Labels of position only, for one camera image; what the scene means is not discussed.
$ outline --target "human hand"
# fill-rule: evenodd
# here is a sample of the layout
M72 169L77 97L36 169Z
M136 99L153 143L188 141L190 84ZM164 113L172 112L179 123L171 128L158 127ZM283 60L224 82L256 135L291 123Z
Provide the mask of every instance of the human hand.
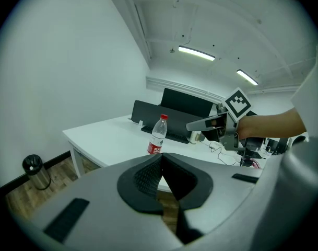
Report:
M211 124L213 127L221 126L217 123L217 120L212 120ZM239 140L246 139L250 136L251 125L249 122L249 116L244 116L238 123L237 133Z

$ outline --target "stainless steel trash can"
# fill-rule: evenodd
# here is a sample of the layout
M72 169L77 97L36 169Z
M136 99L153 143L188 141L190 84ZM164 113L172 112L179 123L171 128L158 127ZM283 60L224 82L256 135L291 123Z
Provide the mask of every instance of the stainless steel trash can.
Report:
M38 155L31 154L27 156L23 160L22 166L38 190L44 190L51 184L50 175L44 168L43 161Z

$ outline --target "bottle cap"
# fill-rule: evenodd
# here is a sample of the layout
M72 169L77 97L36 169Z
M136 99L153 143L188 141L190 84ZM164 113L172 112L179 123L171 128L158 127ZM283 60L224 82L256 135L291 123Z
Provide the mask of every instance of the bottle cap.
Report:
M160 118L163 120L168 120L168 115L161 115Z

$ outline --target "ceiling light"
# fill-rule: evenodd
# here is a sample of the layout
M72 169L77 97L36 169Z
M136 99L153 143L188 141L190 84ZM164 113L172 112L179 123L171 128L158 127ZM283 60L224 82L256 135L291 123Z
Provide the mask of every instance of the ceiling light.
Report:
M192 48L186 48L186 47L183 47L183 46L179 46L179 51L182 51L182 52L185 52L185 53L189 53L189 54L193 54L193 55L196 55L196 56L200 56L201 58L205 58L207 60L210 60L210 61L213 61L215 59L214 56L211 56L209 54L206 54L202 51L198 51L198 50L195 50L195 49L192 49Z
M257 81L255 81L253 78L251 78L249 75L247 75L247 73L245 73L244 71L237 70L237 73L240 74L243 78L245 78L249 82L251 82L254 86L258 85Z

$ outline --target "white wall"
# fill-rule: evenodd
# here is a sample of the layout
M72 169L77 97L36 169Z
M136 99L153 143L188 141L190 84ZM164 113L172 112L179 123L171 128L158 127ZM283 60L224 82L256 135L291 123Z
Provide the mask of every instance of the white wall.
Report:
M204 68L163 58L151 61L148 76L208 90L222 97L226 97L239 86L237 82L222 75L215 75Z
M278 92L248 95L258 115L277 115L293 108L291 97L294 92Z
M68 151L62 130L151 102L148 70L111 0L22 0L0 33L0 186Z
M129 31L135 39L147 63L150 61L148 47L138 18L133 0L112 0L120 15L123 17Z

